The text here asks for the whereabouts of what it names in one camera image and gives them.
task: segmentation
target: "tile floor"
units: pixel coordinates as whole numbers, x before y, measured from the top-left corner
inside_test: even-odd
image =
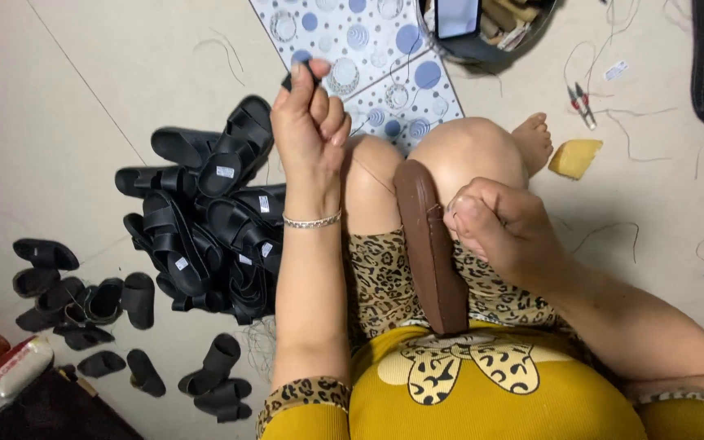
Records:
[[[690,2],[641,2],[632,19],[638,0],[635,7],[632,0],[615,1],[616,30],[631,25],[615,35],[590,76],[592,108],[611,110],[597,115],[593,133],[568,106],[565,76],[585,81],[591,45],[580,46],[569,63],[567,57],[582,41],[598,50],[610,35],[600,2],[566,0],[544,37],[498,78],[447,68],[467,116],[513,128],[545,111],[557,146],[572,138],[605,141],[582,181],[545,171],[533,179],[533,190],[545,199],[565,244],[579,247],[578,257],[704,326],[704,125],[689,100],[691,33],[684,11]],[[233,77],[220,45],[198,45],[218,33],[235,46],[246,85]],[[628,70],[605,81],[604,71],[621,60]],[[160,165],[149,145],[154,128],[220,130],[243,95],[273,99],[285,73],[247,0],[0,2],[0,333],[12,342],[26,336],[13,321],[30,302],[10,285],[26,266],[11,251],[20,237],[64,242],[83,262],[77,275],[89,281],[133,271],[156,275],[128,243],[121,218],[139,203],[116,191],[114,171]],[[638,116],[659,110],[669,111]],[[637,161],[654,158],[664,160]],[[257,182],[281,181],[278,164],[273,156],[270,172],[264,169]],[[160,294],[156,325],[141,332],[122,320],[112,328],[112,349],[122,355],[146,350],[167,395],[157,400],[135,391],[126,374],[92,384],[146,438],[253,438],[253,419],[216,425],[175,388],[224,331],[238,335],[245,352],[255,347],[234,375],[253,383],[248,401],[256,413],[268,387],[260,378],[268,358],[262,329],[238,327],[225,315],[170,312]],[[60,341],[55,350],[60,363],[89,354]]]

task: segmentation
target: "smartphone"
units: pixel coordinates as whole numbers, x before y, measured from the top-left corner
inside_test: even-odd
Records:
[[[480,34],[480,0],[434,0],[439,39]]]

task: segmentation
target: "hand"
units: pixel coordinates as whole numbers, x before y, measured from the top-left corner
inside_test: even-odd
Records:
[[[458,191],[447,227],[504,281],[540,292],[559,288],[579,263],[553,233],[542,199],[487,178]]]
[[[309,65],[319,78],[330,72],[330,64],[323,59],[313,59]],[[287,176],[288,198],[290,192],[299,194],[304,202],[299,205],[306,205],[299,211],[318,203],[322,206],[308,210],[322,211],[317,215],[335,215],[340,198],[339,170],[352,120],[344,112],[341,99],[328,98],[324,88],[315,87],[305,65],[294,64],[290,71],[293,90],[282,88],[271,111],[273,135]]]

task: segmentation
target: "bracelet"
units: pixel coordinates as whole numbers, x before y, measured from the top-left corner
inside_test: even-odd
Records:
[[[310,222],[296,222],[295,220],[290,220],[287,218],[286,215],[282,214],[282,218],[284,218],[284,225],[288,226],[290,228],[296,228],[296,229],[318,229],[318,228],[324,228],[325,226],[332,225],[333,223],[337,223],[338,220],[341,219],[341,210],[339,209],[339,213],[336,215],[332,215],[330,217],[325,217],[325,218],[320,218],[319,220],[311,220]]]

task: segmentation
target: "person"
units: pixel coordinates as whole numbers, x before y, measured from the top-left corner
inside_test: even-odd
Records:
[[[512,133],[448,121],[409,155],[435,180],[469,285],[469,330],[438,337],[394,195],[404,157],[347,139],[341,101],[306,66],[291,73],[271,114],[286,227],[259,438],[704,438],[704,330],[576,261],[526,189],[552,152],[544,114]]]

